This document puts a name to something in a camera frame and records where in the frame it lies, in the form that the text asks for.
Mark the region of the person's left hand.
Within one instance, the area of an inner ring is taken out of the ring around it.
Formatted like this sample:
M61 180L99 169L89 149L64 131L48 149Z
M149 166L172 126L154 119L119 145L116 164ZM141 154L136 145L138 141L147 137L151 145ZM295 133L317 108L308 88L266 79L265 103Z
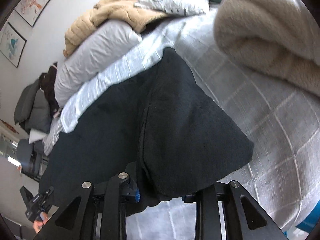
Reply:
M48 213L45 213L45 212L40 213L40 215L33 222L33 228L36 234L39 233L39 231L48 222L48 220L49 220Z

